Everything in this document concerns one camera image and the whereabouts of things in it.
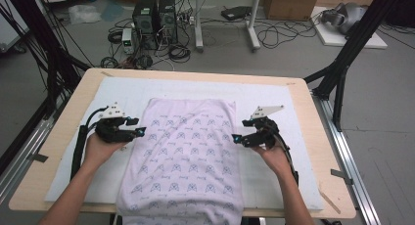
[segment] black cable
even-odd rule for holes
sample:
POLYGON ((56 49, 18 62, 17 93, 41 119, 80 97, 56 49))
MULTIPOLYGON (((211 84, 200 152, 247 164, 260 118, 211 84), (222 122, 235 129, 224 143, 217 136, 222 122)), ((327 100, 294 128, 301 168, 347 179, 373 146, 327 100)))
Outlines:
POLYGON ((186 63, 190 60, 190 50, 182 45, 171 45, 168 49, 168 57, 176 63, 186 63))
POLYGON ((198 12, 202 9, 202 7, 204 6, 205 2, 206 2, 206 0, 204 0, 204 1, 202 2, 201 7, 200 7, 199 9, 197 9, 198 11, 195 13, 195 15, 197 15, 197 14, 198 14, 198 12))
POLYGON ((280 135, 279 130, 273 128, 271 125, 264 123, 264 122, 258 122, 255 124, 255 128, 256 129, 261 129, 265 127, 268 130, 272 130, 272 136, 275 138, 276 141, 279 141, 279 143, 281 144, 281 148, 284 151, 284 154, 287 158, 287 161, 290 165, 291 168, 291 172, 294 176, 294 178, 296 179, 297 185, 299 185, 299 173, 294 169, 294 165, 293 165, 293 159, 291 158, 291 154, 290 154, 290 147, 286 144, 286 142, 284 141, 283 137, 280 135))
POLYGON ((381 24, 381 28, 385 30, 393 30, 402 34, 415 34, 415 28, 408 29, 408 27, 396 26, 392 24, 381 24))
POLYGON ((122 42, 122 31, 114 31, 108 34, 108 40, 111 43, 119 44, 122 42))
POLYGON ((127 18, 127 19, 124 19, 122 21, 116 22, 114 24, 114 27, 108 29, 108 32, 112 33, 112 32, 115 32, 115 31, 122 31, 123 29, 127 28, 127 26, 132 22, 133 22, 132 18, 127 18))
POLYGON ((100 66, 101 68, 116 68, 118 67, 118 61, 113 57, 104 57, 101 60, 100 66))
POLYGON ((40 49, 40 46, 38 46, 37 44, 35 44, 28 36, 27 33, 24 31, 23 27, 16 22, 16 20, 13 17, 13 13, 10 10, 9 4, 7 3, 6 0, 4 0, 6 3, 7 8, 9 9, 9 11, 7 11, 7 9, 0 4, 0 10, 3 11, 2 15, 4 17, 4 19, 9 23, 9 25, 16 31, 16 33, 20 36, 20 38, 22 39, 22 41, 26 44, 30 44, 30 46, 33 47, 33 49, 38 53, 38 55, 44 60, 46 61, 46 58, 44 56, 42 52, 42 50, 40 49))
MULTIPOLYGON (((48 9, 49 11, 48 12, 50 12, 51 14, 52 14, 52 16, 53 16, 53 19, 55 20, 55 23, 56 24, 59 24, 63 29, 64 29, 64 31, 67 33, 67 35, 69 36, 69 38, 70 38, 70 40, 73 42, 73 44, 75 44, 75 46, 78 48, 78 50, 79 50, 79 52, 83 55, 83 57, 86 59, 86 61, 89 63, 89 66, 91 66, 91 67, 94 67, 94 65, 92 64, 92 62, 89 60, 89 58, 85 55, 85 53, 82 51, 82 49, 80 48, 80 46, 76 43, 76 41, 73 39, 73 37, 72 37, 72 35, 67 31, 67 29, 66 29, 66 27, 62 24, 62 22, 60 22, 59 20, 58 20, 58 18, 56 17, 56 15, 55 15, 55 13, 54 13, 54 11, 49 7, 50 6, 50 2, 49 2, 49 0, 46 0, 46 2, 44 2, 44 0, 41 0, 41 3, 42 3, 42 5, 43 5, 43 7, 45 8, 45 9, 48 9)), ((67 44, 66 44, 66 41, 65 41, 65 38, 64 38, 64 35, 62 34, 62 32, 61 32, 61 28, 60 27, 58 27, 57 28, 57 33, 58 33, 58 35, 60 36, 60 39, 61 39, 61 43, 63 44, 63 46, 64 46, 64 48, 65 48, 65 50, 67 51, 67 53, 69 53, 69 50, 68 50, 68 47, 67 47, 67 44)))
POLYGON ((295 22, 295 21, 281 21, 281 22, 276 22, 276 23, 256 21, 255 23, 261 23, 261 24, 267 25, 266 29, 259 31, 256 34, 256 36, 258 40, 261 42, 261 44, 263 45, 263 47, 267 49, 277 48, 279 45, 283 43, 295 40, 298 36, 314 37, 317 34, 317 30, 315 29, 315 26, 320 24, 320 22, 316 23, 316 20, 318 20, 318 17, 323 13, 324 11, 311 17, 311 20, 312 20, 311 25, 307 25, 304 22, 295 22), (266 41, 269 33, 274 33, 276 35, 276 41, 273 41, 273 42, 266 41))
POLYGON ((415 47, 413 47, 413 46, 411 46, 411 45, 409 45, 409 44, 407 44, 407 43, 405 43, 405 42, 403 42, 403 41, 401 41, 401 40, 397 39, 396 37, 394 37, 394 36, 392 36, 392 35, 390 35, 390 34, 388 34, 388 33, 384 32, 384 31, 380 30, 379 28, 378 28, 378 30, 379 30, 379 31, 381 31, 382 33, 384 33, 386 36, 389 36, 389 37, 393 38, 394 40, 396 40, 396 41, 398 41, 398 42, 402 43, 403 45, 408 46, 409 48, 412 48, 412 49, 414 49, 414 50, 415 50, 415 47))
POLYGON ((8 15, 3 11, 3 6, 0 7, 0 15, 2 15, 4 17, 4 19, 10 24, 10 26, 16 31, 16 33, 18 34, 18 36, 23 40, 24 43, 26 43, 27 49, 30 51, 30 53, 32 54, 34 60, 36 60, 37 63, 37 67, 39 69, 39 73, 40 73, 40 77, 42 79, 43 85, 45 86, 46 89, 48 89, 48 86, 46 84, 45 78, 43 77, 43 73, 41 72, 41 69, 43 69, 44 71, 47 71, 46 67, 42 64, 42 62, 40 61, 40 59, 37 57, 37 54, 33 51, 36 48, 32 48, 31 44, 28 43, 28 41, 26 40, 26 35, 20 31, 19 27, 18 27, 18 23, 16 21, 14 21, 14 19, 10 19, 8 18, 8 15))
POLYGON ((70 179, 72 179, 75 176, 75 174, 80 168, 80 162, 82 161, 83 149, 85 148, 86 138, 88 137, 88 132, 90 131, 89 122, 91 121, 92 117, 94 117, 96 113, 103 112, 107 108, 108 107, 95 110, 93 113, 89 115, 86 123, 84 125, 79 126, 78 137, 76 140, 75 149, 73 151, 72 166, 70 170, 70 179))
POLYGON ((12 10, 10 10, 9 3, 7 2, 7 0, 3 0, 3 1, 6 3, 7 9, 9 9, 9 17, 13 19, 14 17, 13 17, 12 10))

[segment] computer tower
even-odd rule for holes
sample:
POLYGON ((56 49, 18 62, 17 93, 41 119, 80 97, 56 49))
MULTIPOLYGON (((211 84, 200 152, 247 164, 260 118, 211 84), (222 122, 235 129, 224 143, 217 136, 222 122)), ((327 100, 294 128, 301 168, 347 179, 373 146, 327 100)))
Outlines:
POLYGON ((175 0, 160 0, 159 14, 163 43, 176 44, 178 39, 175 0))
POLYGON ((161 28, 157 0, 137 0, 132 19, 139 47, 147 50, 158 49, 156 34, 161 28))

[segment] hand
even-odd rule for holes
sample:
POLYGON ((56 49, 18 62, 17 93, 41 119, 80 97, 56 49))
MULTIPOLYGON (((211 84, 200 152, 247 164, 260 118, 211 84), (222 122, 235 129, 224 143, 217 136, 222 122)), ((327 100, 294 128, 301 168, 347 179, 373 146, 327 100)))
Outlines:
POLYGON ((264 149, 258 146, 252 149, 259 153, 265 163, 277 174, 277 176, 280 176, 286 172, 291 174, 290 164, 288 163, 284 150, 277 139, 273 148, 266 146, 264 149))
POLYGON ((127 143, 107 143, 93 133, 86 141, 85 159, 82 165, 98 169, 111 155, 127 143))

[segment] black metal post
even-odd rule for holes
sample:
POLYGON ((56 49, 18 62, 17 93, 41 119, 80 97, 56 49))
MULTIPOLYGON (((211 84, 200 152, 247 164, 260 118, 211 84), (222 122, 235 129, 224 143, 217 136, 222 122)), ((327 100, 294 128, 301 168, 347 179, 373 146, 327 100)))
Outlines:
POLYGON ((305 82, 309 83, 323 77, 323 80, 318 87, 313 89, 313 94, 323 100, 328 100, 330 93, 337 87, 333 121, 335 122, 338 131, 342 131, 341 114, 347 70, 382 23, 382 20, 396 1, 397 0, 373 0, 338 57, 328 67, 325 67, 304 79, 305 82))

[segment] table leg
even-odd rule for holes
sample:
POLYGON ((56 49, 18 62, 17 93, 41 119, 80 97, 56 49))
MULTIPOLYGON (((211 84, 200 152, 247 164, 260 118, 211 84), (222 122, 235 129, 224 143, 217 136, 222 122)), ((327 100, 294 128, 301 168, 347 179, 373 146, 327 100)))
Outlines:
POLYGON ((254 0, 253 10, 251 11, 251 19, 247 22, 247 29, 250 35, 251 41, 253 42, 253 52, 260 48, 258 38, 254 30, 254 23, 256 17, 256 10, 258 9, 259 0, 254 0))
POLYGON ((196 50, 198 52, 204 51, 204 39, 202 37, 202 25, 201 25, 201 0, 196 0, 196 15, 195 15, 195 41, 196 50))

